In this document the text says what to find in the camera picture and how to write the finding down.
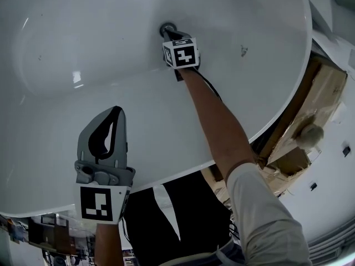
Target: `person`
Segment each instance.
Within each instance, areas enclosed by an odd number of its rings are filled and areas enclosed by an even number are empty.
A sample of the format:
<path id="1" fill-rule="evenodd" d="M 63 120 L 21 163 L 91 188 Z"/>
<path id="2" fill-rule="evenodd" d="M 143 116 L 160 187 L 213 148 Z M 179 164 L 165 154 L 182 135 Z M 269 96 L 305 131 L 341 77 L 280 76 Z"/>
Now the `person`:
<path id="1" fill-rule="evenodd" d="M 312 265 L 301 225 L 260 175 L 238 120 L 198 73 L 179 72 L 226 182 L 241 248 L 230 237 L 230 212 L 216 199 L 201 172 L 196 172 L 164 184 L 180 240 L 158 208 L 152 188 L 130 195 L 124 218 L 139 264 Z M 117 226 L 97 226 L 95 262 L 98 266 L 124 265 Z"/>

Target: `person's left arm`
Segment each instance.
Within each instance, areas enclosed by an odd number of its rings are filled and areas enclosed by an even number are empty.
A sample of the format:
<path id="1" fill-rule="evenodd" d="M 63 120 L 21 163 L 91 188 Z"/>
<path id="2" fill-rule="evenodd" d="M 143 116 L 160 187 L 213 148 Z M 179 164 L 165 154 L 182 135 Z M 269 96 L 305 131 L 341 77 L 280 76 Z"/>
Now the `person's left arm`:
<path id="1" fill-rule="evenodd" d="M 124 266 L 118 225 L 98 224 L 95 236 L 95 264 Z"/>

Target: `marker cube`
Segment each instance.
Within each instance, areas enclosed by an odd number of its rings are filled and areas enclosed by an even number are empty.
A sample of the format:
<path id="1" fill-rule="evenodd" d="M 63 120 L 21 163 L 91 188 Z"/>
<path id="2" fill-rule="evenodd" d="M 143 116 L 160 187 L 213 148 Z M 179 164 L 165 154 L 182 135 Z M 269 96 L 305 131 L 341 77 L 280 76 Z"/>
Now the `marker cube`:
<path id="1" fill-rule="evenodd" d="M 186 38 L 163 43 L 165 61 L 174 69 L 199 65 L 196 38 Z"/>
<path id="2" fill-rule="evenodd" d="M 128 202 L 129 186 L 76 183 L 74 202 L 77 218 L 100 224 L 118 224 Z"/>

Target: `white fabric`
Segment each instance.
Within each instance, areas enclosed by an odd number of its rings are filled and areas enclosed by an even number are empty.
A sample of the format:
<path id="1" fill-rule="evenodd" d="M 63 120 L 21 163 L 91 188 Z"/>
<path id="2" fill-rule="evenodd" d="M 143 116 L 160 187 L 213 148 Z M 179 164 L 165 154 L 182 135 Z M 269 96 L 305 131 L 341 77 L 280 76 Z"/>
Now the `white fabric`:
<path id="1" fill-rule="evenodd" d="M 243 266 L 242 264 L 229 259 L 226 254 L 220 251 L 219 248 L 217 248 L 216 256 L 218 257 L 223 266 Z"/>
<path id="2" fill-rule="evenodd" d="M 301 225 L 256 165 L 245 163 L 232 171 L 227 189 L 247 265 L 312 265 Z"/>

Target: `white bathtub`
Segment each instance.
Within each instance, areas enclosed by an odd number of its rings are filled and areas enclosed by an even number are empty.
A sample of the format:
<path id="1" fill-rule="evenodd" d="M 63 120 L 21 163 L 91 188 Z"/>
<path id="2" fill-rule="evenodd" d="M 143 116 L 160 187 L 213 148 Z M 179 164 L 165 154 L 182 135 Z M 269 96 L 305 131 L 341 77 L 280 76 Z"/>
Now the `white bathtub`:
<path id="1" fill-rule="evenodd" d="M 196 37 L 200 71 L 250 141 L 303 77 L 308 0 L 0 0 L 1 214 L 71 208 L 78 136 L 114 105 L 135 191 L 213 163 L 186 86 L 162 60 L 165 21 Z"/>

